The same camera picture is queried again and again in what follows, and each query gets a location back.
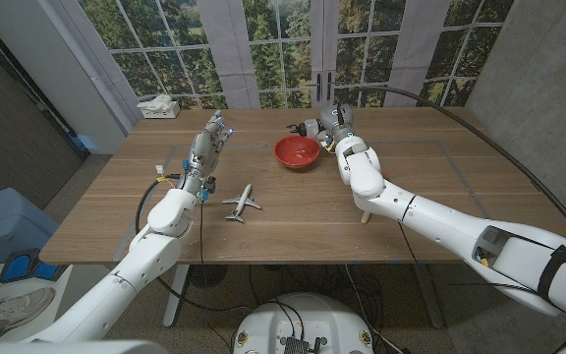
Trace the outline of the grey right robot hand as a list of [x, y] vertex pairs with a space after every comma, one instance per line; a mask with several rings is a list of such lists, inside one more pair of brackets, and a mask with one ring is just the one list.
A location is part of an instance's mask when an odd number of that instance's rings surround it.
[[325, 148], [334, 149], [341, 140], [355, 134], [353, 122], [353, 108], [349, 104], [322, 107], [318, 117], [317, 139]]

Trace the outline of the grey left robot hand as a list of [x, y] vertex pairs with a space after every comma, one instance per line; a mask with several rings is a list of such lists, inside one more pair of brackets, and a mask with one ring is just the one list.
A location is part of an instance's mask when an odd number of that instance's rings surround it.
[[219, 154], [232, 134], [232, 129], [225, 129], [222, 112], [216, 110], [196, 134], [187, 159], [186, 173], [179, 178], [177, 188], [196, 195], [216, 168]]

